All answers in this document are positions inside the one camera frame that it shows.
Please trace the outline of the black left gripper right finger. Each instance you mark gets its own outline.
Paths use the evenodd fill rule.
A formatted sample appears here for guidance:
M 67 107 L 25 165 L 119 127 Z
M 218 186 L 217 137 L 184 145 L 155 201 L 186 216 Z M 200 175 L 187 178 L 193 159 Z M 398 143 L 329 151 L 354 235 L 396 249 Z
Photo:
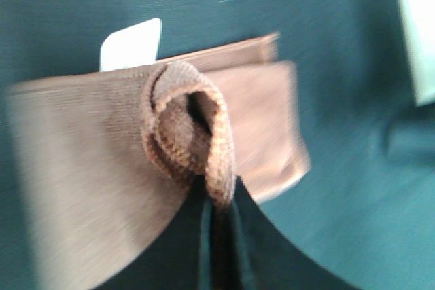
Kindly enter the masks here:
M 222 289 L 355 289 L 293 245 L 237 177 L 222 224 Z

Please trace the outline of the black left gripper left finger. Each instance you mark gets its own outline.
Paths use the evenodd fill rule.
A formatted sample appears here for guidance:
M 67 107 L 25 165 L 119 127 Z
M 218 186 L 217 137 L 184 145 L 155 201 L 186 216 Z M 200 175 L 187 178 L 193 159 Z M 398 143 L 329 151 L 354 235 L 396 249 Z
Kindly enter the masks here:
M 213 205 L 202 176 L 159 237 L 98 289 L 211 289 Z

